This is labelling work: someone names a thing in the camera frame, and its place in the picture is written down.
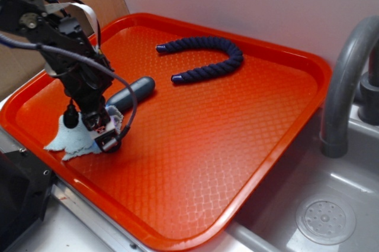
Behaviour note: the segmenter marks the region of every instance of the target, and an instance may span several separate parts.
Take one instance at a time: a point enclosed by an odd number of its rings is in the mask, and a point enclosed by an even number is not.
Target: white cloth
[[[116,130],[120,132],[124,116],[114,106],[107,107],[107,111]],[[62,158],[64,161],[88,153],[101,152],[96,142],[91,138],[89,131],[84,126],[81,113],[79,113],[79,123],[73,129],[67,128],[63,123],[63,115],[60,116],[57,136],[50,142],[50,144],[45,146],[44,149],[50,151],[64,150],[66,152],[65,156]]]

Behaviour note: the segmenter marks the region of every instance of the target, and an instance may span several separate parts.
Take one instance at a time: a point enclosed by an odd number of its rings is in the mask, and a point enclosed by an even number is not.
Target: drain strainer
[[[313,195],[302,201],[296,223],[305,237],[315,243],[334,245],[348,239],[355,229],[351,206],[332,195]]]

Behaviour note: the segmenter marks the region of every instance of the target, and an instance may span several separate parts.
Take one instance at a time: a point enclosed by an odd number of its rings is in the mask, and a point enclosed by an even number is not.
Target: gray sink basin
[[[379,128],[351,119],[349,150],[339,159],[320,153],[319,130],[318,113],[235,221],[279,251],[377,252]],[[277,251],[270,247],[251,248]]]

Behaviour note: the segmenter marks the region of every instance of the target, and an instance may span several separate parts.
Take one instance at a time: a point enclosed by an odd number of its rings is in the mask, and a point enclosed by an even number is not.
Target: braided rope
[[[188,37],[158,45],[156,49],[159,53],[176,53],[188,49],[216,49],[229,55],[229,59],[223,62],[196,67],[173,75],[171,77],[173,83],[199,82],[224,76],[234,72],[243,61],[242,51],[230,40],[221,37]]]

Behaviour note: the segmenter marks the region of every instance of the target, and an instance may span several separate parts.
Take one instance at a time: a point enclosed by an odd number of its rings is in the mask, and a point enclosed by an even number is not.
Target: tray rim
[[[147,224],[142,223],[143,221],[139,219],[139,221],[136,221],[134,223],[133,228],[127,229],[124,227],[124,229],[126,229],[137,239],[152,249],[164,251],[187,250],[201,245],[210,238],[214,237],[231,221],[232,217],[243,205],[245,200],[247,200],[248,196],[253,193],[253,190],[256,188],[259,182],[264,178],[264,176],[269,172],[270,168],[280,158],[281,153],[285,151],[293,139],[295,139],[298,132],[300,132],[300,130],[305,126],[306,122],[321,105],[327,93],[327,87],[332,71],[329,65],[322,58],[304,51],[145,13],[126,15],[109,23],[102,29],[103,41],[107,41],[112,35],[122,29],[138,25],[152,27],[156,30],[166,32],[167,30],[180,31],[174,34],[182,37],[192,35],[215,35],[228,38],[232,40],[236,45],[238,45],[244,53],[250,54],[251,52],[254,52],[254,56],[260,59],[274,62],[272,59],[273,57],[281,56],[283,61],[276,62],[275,60],[275,63],[283,64],[285,66],[307,72],[312,77],[314,77],[318,86],[317,93],[310,101],[310,103],[305,107],[303,112],[297,117],[297,119],[284,134],[284,136],[280,138],[279,142],[274,146],[273,150],[263,160],[258,169],[252,174],[252,177],[232,199],[222,214],[204,232],[198,235],[194,235],[191,238],[173,240],[160,235],[157,231],[150,228]],[[33,137],[17,125],[15,122],[15,110],[21,107],[22,104],[27,102],[31,97],[33,97],[36,94],[34,91],[42,90],[45,86],[47,86],[49,83],[52,83],[53,81],[54,79],[48,76],[46,72],[38,74],[34,79],[17,90],[6,101],[5,105],[0,111],[0,124],[3,126],[3,128],[37,156],[46,155],[46,151],[43,150],[43,148],[35,146],[33,143]],[[62,161],[58,161],[55,158],[48,159],[48,161],[43,159],[43,161],[46,162],[61,178],[69,182],[74,189],[78,190],[94,204],[98,205],[98,200],[102,199],[102,202],[104,203],[99,206],[99,208],[106,212],[106,214],[109,215],[112,219],[118,217],[127,217],[129,219],[133,219],[134,214],[128,211],[126,208],[119,205],[119,209],[124,210],[124,212],[119,212],[118,209],[115,209],[118,207],[117,203],[113,200],[109,200],[109,198],[105,198],[106,194],[99,195],[98,192],[95,192],[91,188],[87,187],[85,180],[78,179],[78,177],[74,175],[70,170],[63,170],[62,164],[64,163]]]

